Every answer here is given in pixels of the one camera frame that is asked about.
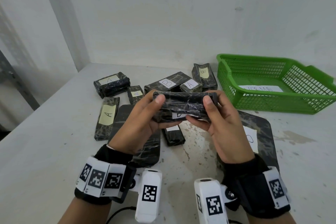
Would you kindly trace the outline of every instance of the hand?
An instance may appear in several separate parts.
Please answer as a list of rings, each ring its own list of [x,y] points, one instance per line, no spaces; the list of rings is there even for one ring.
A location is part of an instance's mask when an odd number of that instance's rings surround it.
[[[203,104],[211,123],[196,120],[189,115],[186,116],[187,120],[210,133],[217,153],[224,163],[243,163],[252,160],[254,153],[246,138],[238,111],[223,91],[209,90],[207,92],[216,92],[220,104],[216,107],[209,96],[203,98]]]
[[[166,101],[164,95],[158,95],[153,101],[153,92],[147,93],[133,108],[124,125],[112,138],[108,144],[113,149],[135,154],[142,149],[148,138],[159,128],[170,128],[181,123],[181,121],[171,123],[157,123],[152,120],[154,114]]]

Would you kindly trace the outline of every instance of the black cable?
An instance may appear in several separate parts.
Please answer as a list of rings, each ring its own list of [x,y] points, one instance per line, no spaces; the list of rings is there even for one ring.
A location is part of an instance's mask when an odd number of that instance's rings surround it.
[[[242,224],[241,222],[236,221],[236,220],[229,220],[229,223],[233,223],[233,224]]]
[[[129,206],[129,207],[124,207],[124,208],[121,208],[119,210],[117,210],[114,214],[112,214],[112,216],[107,220],[106,224],[109,224],[109,222],[111,221],[111,219],[117,214],[117,213],[120,213],[121,211],[123,210],[133,210],[135,211],[137,208],[135,206]]]

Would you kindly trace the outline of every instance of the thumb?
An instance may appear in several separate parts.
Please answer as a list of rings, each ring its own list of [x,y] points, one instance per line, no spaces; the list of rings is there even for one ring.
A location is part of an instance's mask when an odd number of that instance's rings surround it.
[[[212,102],[211,98],[209,96],[204,96],[203,98],[203,104],[205,107],[205,110],[207,111],[207,114],[213,124],[218,123],[219,121],[224,120],[222,115],[217,109],[217,106]]]
[[[166,97],[160,94],[152,102],[150,102],[140,114],[141,124],[147,124],[161,108],[165,101]]]

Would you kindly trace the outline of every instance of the white table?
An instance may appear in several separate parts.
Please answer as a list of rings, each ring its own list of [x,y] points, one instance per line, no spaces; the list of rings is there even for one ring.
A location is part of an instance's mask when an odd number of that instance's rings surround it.
[[[83,163],[106,143],[93,138],[102,103],[93,81],[119,71],[131,85],[143,88],[179,70],[92,63],[71,79],[0,142],[1,223],[46,224],[60,219],[74,196]],[[120,105],[129,103],[127,93],[120,97]],[[297,223],[335,222],[335,113],[333,104],[316,115],[258,114],[271,123]],[[163,174],[157,223],[198,223],[194,180],[222,179],[207,133],[188,122],[181,129],[186,143],[167,147],[162,139],[161,160],[154,166]],[[137,193],[129,192],[123,205],[113,204],[111,213],[136,203]],[[246,218],[240,211],[229,212],[229,217],[242,222]],[[131,211],[114,220],[136,223]]]

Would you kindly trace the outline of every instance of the green mesh basket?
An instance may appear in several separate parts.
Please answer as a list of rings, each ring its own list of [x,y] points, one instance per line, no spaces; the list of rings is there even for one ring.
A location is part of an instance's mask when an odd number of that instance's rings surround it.
[[[237,109],[315,114],[336,101],[333,77],[286,58],[218,54],[218,79]],[[283,92],[239,85],[278,86]]]

